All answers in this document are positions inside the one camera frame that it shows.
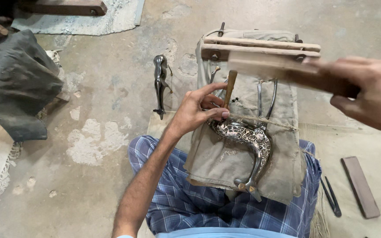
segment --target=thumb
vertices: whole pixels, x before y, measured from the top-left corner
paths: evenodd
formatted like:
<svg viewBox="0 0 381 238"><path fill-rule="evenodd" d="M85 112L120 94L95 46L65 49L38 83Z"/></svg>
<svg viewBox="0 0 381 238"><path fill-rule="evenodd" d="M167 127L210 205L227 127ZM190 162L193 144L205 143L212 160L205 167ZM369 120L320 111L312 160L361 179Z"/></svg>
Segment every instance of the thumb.
<svg viewBox="0 0 381 238"><path fill-rule="evenodd" d="M204 111L203 113L204 113L205 121L213 117L227 118L230 115L229 110L227 110L226 108L212 108L208 111Z"/></svg>
<svg viewBox="0 0 381 238"><path fill-rule="evenodd" d="M330 104L341 110L346 116L356 117L359 114L359 106L357 102L350 100L347 97L333 95L330 99Z"/></svg>

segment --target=plaid pants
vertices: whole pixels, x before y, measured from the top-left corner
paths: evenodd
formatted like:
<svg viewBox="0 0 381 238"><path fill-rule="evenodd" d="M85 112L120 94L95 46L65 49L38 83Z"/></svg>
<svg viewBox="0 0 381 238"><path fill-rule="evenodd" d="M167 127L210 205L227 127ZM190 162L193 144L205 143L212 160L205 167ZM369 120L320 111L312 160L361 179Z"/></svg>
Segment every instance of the plaid pants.
<svg viewBox="0 0 381 238"><path fill-rule="evenodd" d="M142 168L157 146L158 139L139 136L130 142L129 161L134 175ZM299 145L314 154L314 144L299 140ZM193 186L183 168L187 154L174 149L158 182L146 222L155 235L192 227L240 227L270 230L295 237L310 236L310 222L317 201L321 167L305 154L307 168L301 196L289 206L271 199L257 202L242 192L229 201L224 189Z"/></svg>

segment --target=hand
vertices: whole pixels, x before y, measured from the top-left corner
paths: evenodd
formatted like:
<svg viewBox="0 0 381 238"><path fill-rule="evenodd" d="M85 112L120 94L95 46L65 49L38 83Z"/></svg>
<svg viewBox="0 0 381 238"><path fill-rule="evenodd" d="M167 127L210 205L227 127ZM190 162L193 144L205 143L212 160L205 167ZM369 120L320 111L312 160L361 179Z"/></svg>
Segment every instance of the hand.
<svg viewBox="0 0 381 238"><path fill-rule="evenodd" d="M347 78L360 87L356 100L334 95L330 104L345 115L381 130L381 60L347 57L331 63L310 59L304 63L337 77Z"/></svg>
<svg viewBox="0 0 381 238"><path fill-rule="evenodd" d="M187 92L175 116L167 126L166 133L178 140L210 118L220 121L221 118L229 117L229 110L222 108L224 101L211 94L215 90L226 89L226 87L226 83L213 83Z"/></svg>

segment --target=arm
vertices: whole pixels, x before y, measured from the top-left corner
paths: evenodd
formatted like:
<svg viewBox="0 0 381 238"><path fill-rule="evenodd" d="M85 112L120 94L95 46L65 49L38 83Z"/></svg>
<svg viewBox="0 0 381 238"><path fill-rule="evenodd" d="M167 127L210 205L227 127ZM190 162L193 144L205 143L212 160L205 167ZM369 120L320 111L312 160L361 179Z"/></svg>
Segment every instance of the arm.
<svg viewBox="0 0 381 238"><path fill-rule="evenodd" d="M187 92L175 116L168 124L156 149L145 165L133 178L124 192L114 218L113 238L120 235L136 237L142 221L148 212L158 181L179 139L198 128L209 118L227 118L229 110L211 104L223 105L224 101L211 93L226 89L227 84L209 84L196 91Z"/></svg>
<svg viewBox="0 0 381 238"><path fill-rule="evenodd" d="M381 60L347 57L330 63L310 59L304 63L325 73L347 78L360 87L356 100L334 95L330 104L346 116L381 130Z"/></svg>

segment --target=rope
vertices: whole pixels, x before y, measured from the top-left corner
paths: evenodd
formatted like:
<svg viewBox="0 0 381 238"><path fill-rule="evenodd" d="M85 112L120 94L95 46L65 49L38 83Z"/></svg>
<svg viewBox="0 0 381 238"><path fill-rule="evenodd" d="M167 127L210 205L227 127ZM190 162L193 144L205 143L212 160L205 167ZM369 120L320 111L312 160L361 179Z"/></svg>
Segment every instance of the rope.
<svg viewBox="0 0 381 238"><path fill-rule="evenodd" d="M287 128L289 130L294 130L294 131L298 130L297 127L291 126L289 124L282 124L282 123L278 123L278 122L273 122L273 121L270 121L269 119L267 119L265 117L245 116L245 115L237 115L237 114L232 114L232 113L230 113L230 117L239 118L237 120L238 122L242 122L242 120L253 120L253 121L258 121L258 122L270 123L270 124L273 124L273 125L276 125L279 127Z"/></svg>

